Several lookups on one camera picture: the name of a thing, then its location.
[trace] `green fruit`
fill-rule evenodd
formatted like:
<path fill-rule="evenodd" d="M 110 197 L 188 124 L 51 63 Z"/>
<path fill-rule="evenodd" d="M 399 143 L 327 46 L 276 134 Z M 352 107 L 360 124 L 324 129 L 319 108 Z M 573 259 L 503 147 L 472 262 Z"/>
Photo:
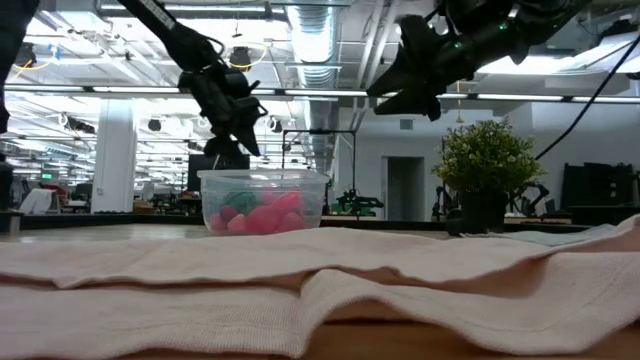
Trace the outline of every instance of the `green fruit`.
<path fill-rule="evenodd" d="M 222 206 L 234 207 L 239 213 L 248 215 L 258 206 L 258 198 L 252 192 L 231 192 L 222 199 Z"/>

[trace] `red fruit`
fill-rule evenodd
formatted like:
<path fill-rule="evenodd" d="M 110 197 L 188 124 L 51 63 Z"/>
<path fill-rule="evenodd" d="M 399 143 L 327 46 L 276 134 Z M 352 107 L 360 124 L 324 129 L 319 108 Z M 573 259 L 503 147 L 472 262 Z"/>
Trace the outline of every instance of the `red fruit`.
<path fill-rule="evenodd" d="M 302 199 L 297 191 L 290 191 L 280 196 L 271 204 L 271 208 L 277 211 L 278 217 L 283 218 L 288 213 L 298 210 L 302 211 Z"/>
<path fill-rule="evenodd" d="M 280 224 L 278 225 L 278 229 L 276 232 L 287 232 L 287 231 L 295 231 L 295 230 L 303 230 L 306 229 L 307 226 L 304 223 L 304 220 L 300 217 L 300 215 L 291 212 L 288 213 L 285 217 L 280 220 Z"/>
<path fill-rule="evenodd" d="M 209 221 L 211 231 L 214 233 L 221 233 L 227 231 L 227 222 L 222 220 L 220 214 L 213 214 Z"/>
<path fill-rule="evenodd" d="M 278 227 L 278 213 L 269 206 L 258 206 L 247 216 L 247 231 L 257 235 L 273 234 Z"/>
<path fill-rule="evenodd" d="M 224 205 L 220 208 L 220 216 L 222 217 L 222 220 L 226 222 L 231 221 L 231 219 L 236 217 L 236 215 L 238 215 L 238 210 L 233 206 Z"/>
<path fill-rule="evenodd" d="M 232 234 L 236 234 L 236 235 L 246 234 L 247 224 L 246 224 L 245 216 L 242 214 L 237 215 L 236 217 L 231 219 L 231 221 L 229 221 L 229 224 L 227 224 L 227 228 L 229 229 L 229 232 Z"/>
<path fill-rule="evenodd" d="M 276 196 L 276 194 L 274 194 L 274 193 L 269 191 L 269 192 L 262 193 L 262 196 L 261 196 L 260 200 L 262 200 L 262 204 L 263 205 L 271 205 L 277 199 L 278 199 L 278 197 Z"/>

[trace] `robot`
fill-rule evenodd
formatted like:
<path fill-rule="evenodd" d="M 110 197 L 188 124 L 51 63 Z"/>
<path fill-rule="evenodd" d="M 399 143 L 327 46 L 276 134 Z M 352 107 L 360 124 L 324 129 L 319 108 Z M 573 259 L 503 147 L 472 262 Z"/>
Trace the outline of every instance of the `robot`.
<path fill-rule="evenodd" d="M 374 109 L 378 115 L 420 114 L 440 118 L 436 98 L 447 86 L 473 79 L 480 67 L 505 56 L 520 64 L 529 48 L 547 41 L 590 0 L 439 0 L 426 17 L 400 21 L 402 45 L 392 66 L 367 90 L 399 93 Z M 449 31 L 428 26 L 436 14 Z"/>
<path fill-rule="evenodd" d="M 211 123 L 214 138 L 204 153 L 213 157 L 241 155 L 238 143 L 251 154 L 260 152 L 253 132 L 258 118 L 267 114 L 251 96 L 259 83 L 248 84 L 239 70 L 230 68 L 211 42 L 219 43 L 180 24 L 157 0 L 118 0 L 147 26 L 183 70 L 178 87 L 200 105 Z M 410 15 L 400 21 L 402 46 L 393 66 L 368 90 L 370 96 L 399 93 L 374 109 L 376 114 L 422 114 L 440 117 L 436 96 L 447 85 L 473 78 L 482 65 L 510 56 L 522 62 L 532 45 L 554 35 L 590 0 L 438 0 L 427 17 Z M 20 49 L 38 0 L 3 0 L 0 4 L 0 77 L 4 81 Z M 439 14 L 449 32 L 438 35 L 428 21 Z M 0 134 L 9 114 L 0 92 Z M 10 184 L 0 184 L 0 197 Z"/>

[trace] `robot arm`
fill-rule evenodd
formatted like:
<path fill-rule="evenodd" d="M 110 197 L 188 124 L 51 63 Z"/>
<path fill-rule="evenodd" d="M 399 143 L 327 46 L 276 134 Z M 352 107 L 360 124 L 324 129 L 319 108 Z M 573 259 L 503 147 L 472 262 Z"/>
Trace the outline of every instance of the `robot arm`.
<path fill-rule="evenodd" d="M 505 56 L 521 63 L 532 45 L 562 28 L 591 0 L 440 0 L 422 17 L 400 20 L 402 45 L 393 65 L 368 90 L 369 96 L 399 91 L 375 108 L 378 115 L 422 114 L 440 118 L 436 96 L 448 85 L 472 79 L 481 66 Z M 428 21 L 445 16 L 449 32 L 438 35 Z"/>
<path fill-rule="evenodd" d="M 267 114 L 251 97 L 259 82 L 249 85 L 242 72 L 229 68 L 214 50 L 210 41 L 220 44 L 218 41 L 180 24 L 157 0 L 118 1 L 162 41 L 183 70 L 178 87 L 195 98 L 202 109 L 200 115 L 209 120 L 215 135 L 207 142 L 205 155 L 240 156 L 239 142 L 259 156 L 253 126 Z M 232 141 L 231 135 L 238 141 Z"/>

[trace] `white pillar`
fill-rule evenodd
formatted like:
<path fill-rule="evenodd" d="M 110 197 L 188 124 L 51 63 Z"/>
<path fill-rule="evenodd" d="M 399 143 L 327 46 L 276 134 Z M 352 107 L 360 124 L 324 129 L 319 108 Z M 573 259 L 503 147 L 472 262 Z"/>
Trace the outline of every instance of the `white pillar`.
<path fill-rule="evenodd" d="M 137 125 L 134 100 L 102 100 L 92 213 L 133 210 Z"/>

